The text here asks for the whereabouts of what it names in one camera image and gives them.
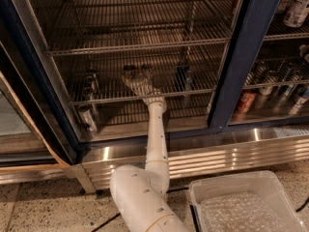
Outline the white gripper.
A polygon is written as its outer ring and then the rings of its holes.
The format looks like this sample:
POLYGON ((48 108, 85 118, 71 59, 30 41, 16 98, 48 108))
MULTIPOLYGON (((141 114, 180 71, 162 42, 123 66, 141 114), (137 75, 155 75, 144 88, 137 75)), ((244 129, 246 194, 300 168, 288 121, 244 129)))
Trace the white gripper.
POLYGON ((133 78, 123 75, 123 83, 130 88, 130 90, 136 95, 142 98, 146 105, 150 105, 153 102, 160 102, 165 104, 165 99, 161 96, 161 91, 155 88, 150 80, 153 79, 153 71, 150 68, 143 68, 142 74, 146 78, 133 78))

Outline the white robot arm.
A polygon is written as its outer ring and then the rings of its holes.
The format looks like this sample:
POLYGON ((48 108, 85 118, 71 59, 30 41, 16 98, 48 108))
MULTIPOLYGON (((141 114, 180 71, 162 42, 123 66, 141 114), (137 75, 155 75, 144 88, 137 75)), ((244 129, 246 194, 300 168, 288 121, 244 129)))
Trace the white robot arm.
POLYGON ((189 232, 165 201, 170 184, 163 125, 167 105, 161 91, 153 86, 152 69, 125 66, 122 81, 148 107, 148 140, 143 168, 128 164, 112 173, 112 198, 129 232, 189 232))

